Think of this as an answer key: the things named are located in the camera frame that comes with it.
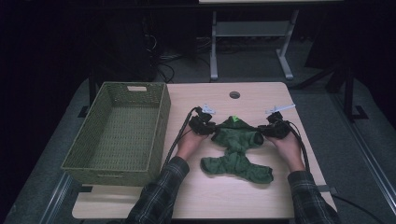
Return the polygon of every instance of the gray floor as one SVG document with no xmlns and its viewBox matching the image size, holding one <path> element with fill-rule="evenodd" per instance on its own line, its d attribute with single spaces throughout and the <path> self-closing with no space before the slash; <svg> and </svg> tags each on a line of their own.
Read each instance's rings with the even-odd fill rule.
<svg viewBox="0 0 396 224">
<path fill-rule="evenodd" d="M 219 80 L 217 82 L 258 82 L 281 81 L 291 86 L 312 77 L 318 69 L 304 67 L 306 56 L 311 47 L 309 41 L 291 42 L 287 58 L 295 75 L 287 81 L 276 59 L 275 49 L 281 40 L 259 42 L 249 40 L 234 46 L 237 52 L 218 55 Z M 175 70 L 174 83 L 208 82 L 209 54 L 199 55 L 199 60 L 180 59 L 168 63 Z M 171 70 L 162 66 L 166 75 Z M 305 131 L 318 159 L 322 173 L 337 195 L 356 203 L 385 223 L 396 223 L 396 216 L 390 209 L 381 188 L 375 182 L 368 163 L 362 156 L 360 144 L 355 141 L 350 125 L 345 122 L 338 102 L 343 93 L 329 94 L 324 90 L 328 78 L 314 83 L 300 91 L 290 91 L 297 111 L 303 121 Z M 392 186 L 396 184 L 396 132 L 375 105 L 370 92 L 356 81 L 354 105 L 361 105 L 369 119 L 357 120 L 353 127 L 358 129 L 367 146 L 371 149 Z M 88 105 L 87 81 L 81 84 L 70 103 L 57 130 L 43 152 L 39 162 L 26 182 L 19 198 L 11 209 L 7 224 L 40 223 L 51 196 L 63 173 L 60 166 L 67 150 L 83 121 L 78 114 Z M 72 217 L 71 209 L 78 195 L 80 184 L 71 181 L 61 197 L 60 207 L 51 208 L 52 223 L 81 223 Z M 338 213 L 344 223 L 376 223 L 361 210 L 334 199 Z M 107 223 L 109 220 L 84 220 L 84 223 Z"/>
</svg>

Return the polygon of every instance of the wooden table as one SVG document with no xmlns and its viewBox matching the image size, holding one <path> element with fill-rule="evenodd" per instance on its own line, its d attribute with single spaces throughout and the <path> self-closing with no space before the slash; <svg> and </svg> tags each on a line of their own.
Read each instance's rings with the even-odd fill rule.
<svg viewBox="0 0 396 224">
<path fill-rule="evenodd" d="M 169 151 L 189 111 L 208 104 L 216 110 L 212 121 L 221 123 L 236 115 L 251 126 L 268 124 L 265 110 L 274 105 L 290 105 L 292 100 L 283 83 L 205 83 L 169 84 L 171 110 L 164 143 L 163 157 Z M 240 93 L 232 99 L 231 91 Z M 293 122 L 302 135 L 317 185 L 326 185 L 317 160 L 295 108 L 281 112 Z M 274 145 L 265 141 L 260 148 L 247 151 L 251 162 L 273 168 L 274 181 L 254 184 L 234 175 L 206 175 L 199 163 L 202 157 L 220 157 L 224 148 L 210 138 L 188 161 L 191 171 L 182 183 L 173 218 L 293 218 L 288 167 L 278 156 Z M 125 218 L 139 198 L 142 188 L 93 186 L 91 192 L 81 192 L 73 209 L 76 218 Z M 325 200 L 335 208 L 329 192 Z"/>
</svg>

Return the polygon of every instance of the plaid sleeve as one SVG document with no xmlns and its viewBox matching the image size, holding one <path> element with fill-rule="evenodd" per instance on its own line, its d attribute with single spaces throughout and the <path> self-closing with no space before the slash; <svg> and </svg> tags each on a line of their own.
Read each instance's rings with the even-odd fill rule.
<svg viewBox="0 0 396 224">
<path fill-rule="evenodd" d="M 310 173 L 296 171 L 288 180 L 296 223 L 341 223 L 337 212 L 320 195 Z"/>
<path fill-rule="evenodd" d="M 170 223 L 178 188 L 190 171 L 180 157 L 174 157 L 160 176 L 147 184 L 125 223 Z"/>
</svg>

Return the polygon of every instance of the black cable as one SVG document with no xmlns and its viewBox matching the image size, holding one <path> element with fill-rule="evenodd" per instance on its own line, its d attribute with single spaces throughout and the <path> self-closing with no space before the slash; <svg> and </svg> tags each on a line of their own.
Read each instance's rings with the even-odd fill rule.
<svg viewBox="0 0 396 224">
<path fill-rule="evenodd" d="M 184 120 L 183 125 L 181 126 L 180 130 L 178 131 L 178 135 L 177 135 L 177 137 L 176 137 L 176 139 L 175 139 L 175 142 L 172 144 L 171 148 L 169 149 L 168 155 L 166 156 L 166 159 L 165 159 L 165 161 L 163 162 L 163 168 L 166 166 L 166 164 L 168 164 L 168 162 L 169 162 L 169 160 L 170 160 L 170 158 L 171 158 L 171 156 L 172 156 L 172 154 L 173 154 L 173 151 L 174 151 L 174 149 L 175 149 L 175 147 L 176 147 L 176 145 L 177 145 L 177 142 L 184 136 L 184 134 L 183 134 L 184 129 L 186 128 L 187 124 L 189 123 L 189 120 L 190 120 L 191 115 L 192 115 L 192 111 L 194 111 L 196 108 L 197 108 L 197 107 L 193 108 L 193 109 L 189 112 L 189 114 L 187 115 L 186 119 Z"/>
<path fill-rule="evenodd" d="M 229 46 L 226 46 L 226 47 L 228 47 L 227 49 L 221 49 L 222 43 L 219 42 L 218 54 L 235 54 L 235 53 L 244 51 L 248 48 L 248 44 L 243 41 L 238 41 L 235 39 L 230 39 L 230 40 L 226 40 L 226 41 L 229 41 Z"/>
<path fill-rule="evenodd" d="M 161 76 L 163 77 L 163 81 L 164 81 L 165 83 L 173 82 L 173 78 L 175 77 L 175 69 L 174 69 L 173 67 L 167 65 L 167 64 L 164 64 L 164 63 L 159 63 L 158 65 L 162 65 L 162 66 L 168 67 L 168 68 L 172 71 L 171 77 L 168 78 L 168 77 L 165 75 L 165 72 L 164 72 L 163 70 L 161 70 L 160 68 L 157 68 L 157 71 L 158 71 L 158 72 L 161 74 Z"/>
<path fill-rule="evenodd" d="M 182 58 L 184 58 L 183 55 L 179 55 L 179 56 L 176 56 L 176 57 L 173 57 L 173 58 L 170 58 L 170 59 L 161 59 L 161 63 L 170 63 L 172 61 L 179 60 L 179 59 L 182 59 Z"/>
<path fill-rule="evenodd" d="M 204 62 L 207 66 L 209 66 L 210 68 L 210 64 L 209 62 L 207 62 L 205 59 L 201 58 L 201 57 L 197 57 L 198 60 L 201 60 L 202 62 Z"/>
<path fill-rule="evenodd" d="M 303 152 L 304 163 L 305 163 L 305 170 L 306 170 L 307 172 L 310 172 L 311 169 L 310 169 L 310 167 L 309 167 L 308 155 L 306 154 L 306 148 L 305 148 L 303 139 L 302 139 L 301 136 L 300 136 L 300 132 L 298 131 L 297 127 L 296 127 L 293 123 L 291 123 L 290 121 L 284 121 L 284 120 L 282 120 L 282 122 L 284 122 L 285 124 L 288 125 L 290 131 L 291 131 L 291 132 L 294 134 L 294 136 L 297 138 L 297 141 L 299 142 L 300 147 L 301 147 L 301 151 Z M 296 128 L 297 132 L 291 127 L 291 124 Z"/>
<path fill-rule="evenodd" d="M 189 133 L 189 132 L 191 132 L 191 131 L 192 131 L 192 129 L 189 129 L 188 131 L 186 131 L 185 133 L 183 133 L 183 135 L 180 136 L 180 139 L 182 139 L 182 138 L 184 137 L 184 135 L 186 135 L 187 133 Z"/>
<path fill-rule="evenodd" d="M 334 198 L 336 198 L 336 199 L 338 199 L 338 200 L 340 200 L 340 201 L 343 201 L 343 202 L 345 202 L 345 203 L 349 203 L 350 205 L 352 205 L 352 206 L 355 206 L 356 208 L 359 208 L 361 211 L 363 211 L 364 213 L 366 213 L 368 216 L 370 216 L 370 217 L 372 217 L 375 221 L 377 221 L 378 223 L 380 223 L 380 224 L 385 224 L 385 222 L 383 222 L 381 219 L 379 219 L 378 217 L 376 217 L 373 213 L 371 213 L 371 212 L 369 212 L 367 209 L 365 209 L 365 208 L 363 208 L 363 207 L 361 207 L 361 206 L 359 206 L 359 205 L 357 205 L 357 204 L 355 204 L 355 203 L 353 203 L 353 202 L 351 202 L 351 201 L 349 201 L 349 200 L 347 200 L 347 199 L 344 199 L 344 198 L 341 198 L 341 197 L 339 197 L 339 196 L 337 196 L 337 195 L 334 195 L 334 194 L 331 194 Z"/>
</svg>

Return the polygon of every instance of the green basket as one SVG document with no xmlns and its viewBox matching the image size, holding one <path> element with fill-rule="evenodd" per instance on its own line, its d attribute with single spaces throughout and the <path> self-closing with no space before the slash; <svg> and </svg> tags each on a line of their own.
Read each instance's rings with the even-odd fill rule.
<svg viewBox="0 0 396 224">
<path fill-rule="evenodd" d="M 82 184 L 145 186 L 161 169 L 170 106 L 164 83 L 105 82 L 62 169 Z"/>
</svg>

